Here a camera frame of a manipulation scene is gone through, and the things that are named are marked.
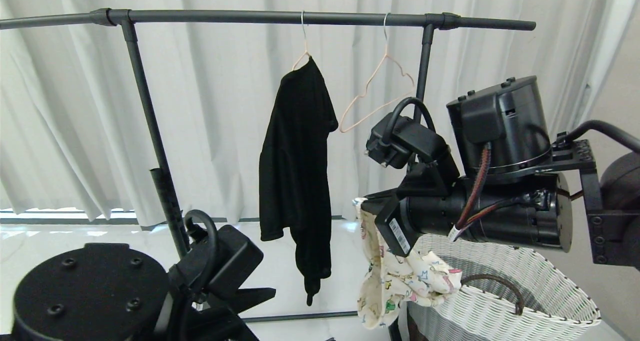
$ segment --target black shirt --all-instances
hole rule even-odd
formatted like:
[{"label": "black shirt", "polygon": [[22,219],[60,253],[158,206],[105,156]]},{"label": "black shirt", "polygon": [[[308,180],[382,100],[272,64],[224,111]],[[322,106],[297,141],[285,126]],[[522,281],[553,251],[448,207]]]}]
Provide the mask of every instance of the black shirt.
[{"label": "black shirt", "polygon": [[282,77],[260,154],[260,239],[290,227],[307,305],[331,275],[331,203],[327,136],[336,113],[315,61]]}]

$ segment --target clothes rack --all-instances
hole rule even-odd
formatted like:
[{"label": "clothes rack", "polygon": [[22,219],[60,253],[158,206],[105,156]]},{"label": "clothes rack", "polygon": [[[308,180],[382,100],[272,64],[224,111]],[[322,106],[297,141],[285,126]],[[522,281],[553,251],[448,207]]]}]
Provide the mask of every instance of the clothes rack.
[{"label": "clothes rack", "polygon": [[[457,29],[460,27],[473,29],[501,29],[532,31],[536,23],[526,20],[489,19],[477,17],[462,17],[454,13],[425,13],[402,14],[390,13],[340,13],[340,12],[304,12],[304,23],[309,25],[358,25],[382,26],[386,17],[389,27],[422,27],[422,51],[416,82],[416,97],[425,97],[427,70],[429,66],[434,31]],[[178,196],[171,177],[167,155],[162,143],[160,128],[154,112],[151,93],[144,72],[142,56],[138,47],[138,37],[135,24],[138,23],[231,23],[231,24],[299,24],[299,11],[251,11],[251,10],[129,10],[99,8],[86,13],[71,13],[62,15],[45,15],[36,17],[21,17],[14,19],[0,19],[0,31],[7,29],[23,29],[32,27],[49,27],[62,25],[95,24],[105,27],[121,26],[128,49],[128,55],[133,69],[135,83],[142,102],[144,117],[148,125],[153,150],[158,161],[158,168],[151,170],[151,177],[155,184],[160,204],[164,212],[167,225],[173,237],[176,250],[180,257],[189,252],[189,238],[178,204]],[[418,109],[414,111],[414,120],[420,120]],[[354,312],[344,313],[313,313],[288,316],[271,316],[265,320],[275,319],[310,319],[318,316],[345,317],[354,316]],[[391,339],[397,340],[397,321],[390,325]]]}]

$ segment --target brown wicker handle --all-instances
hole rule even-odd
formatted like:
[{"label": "brown wicker handle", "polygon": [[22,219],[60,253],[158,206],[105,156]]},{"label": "brown wicker handle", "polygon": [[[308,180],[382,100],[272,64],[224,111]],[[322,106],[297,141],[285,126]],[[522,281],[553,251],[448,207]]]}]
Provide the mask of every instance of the brown wicker handle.
[{"label": "brown wicker handle", "polygon": [[517,316],[522,315],[522,312],[524,311],[524,298],[522,297],[522,293],[516,287],[515,284],[512,284],[511,282],[505,280],[502,277],[491,275],[489,273],[479,273],[477,275],[467,276],[463,278],[462,281],[460,281],[460,284],[464,285],[474,280],[493,280],[508,287],[511,291],[513,291],[513,293],[516,295],[516,298],[518,299],[518,301],[516,302],[516,315]]}]

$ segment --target metal hook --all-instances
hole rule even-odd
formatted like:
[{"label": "metal hook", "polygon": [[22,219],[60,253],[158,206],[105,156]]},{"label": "metal hook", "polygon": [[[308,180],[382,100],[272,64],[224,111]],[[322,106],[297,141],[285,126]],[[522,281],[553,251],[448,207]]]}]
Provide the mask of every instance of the metal hook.
[{"label": "metal hook", "polygon": [[384,41],[386,41],[387,43],[389,43],[389,38],[387,38],[387,16],[389,16],[391,12],[387,12],[386,15],[384,15],[384,20],[382,21],[382,28],[384,29]]},{"label": "metal hook", "polygon": [[307,42],[307,30],[305,29],[305,11],[300,12],[300,24],[302,25],[302,33],[304,34],[304,42]]}]

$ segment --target bolt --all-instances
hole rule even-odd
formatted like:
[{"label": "bolt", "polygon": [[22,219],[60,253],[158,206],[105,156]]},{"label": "bolt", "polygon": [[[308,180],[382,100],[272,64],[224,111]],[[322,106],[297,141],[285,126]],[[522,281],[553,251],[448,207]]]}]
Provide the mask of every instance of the bolt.
[{"label": "bolt", "polygon": [[135,257],[131,259],[131,266],[133,266],[135,269],[139,269],[142,266],[142,259]]},{"label": "bolt", "polygon": [[62,267],[63,268],[73,269],[73,268],[75,268],[75,266],[76,266],[76,259],[74,259],[74,258],[69,257],[67,259],[64,259],[64,261],[62,261]]},{"label": "bolt", "polygon": [[131,300],[129,300],[126,303],[126,310],[127,311],[135,311],[135,310],[139,310],[140,307],[142,307],[142,302],[140,302],[140,298],[131,298]]},{"label": "bolt", "polygon": [[65,311],[65,307],[62,304],[55,304],[49,307],[48,309],[46,309],[46,313],[49,316],[55,316],[55,317],[61,316],[62,313],[64,313],[64,311]]}]

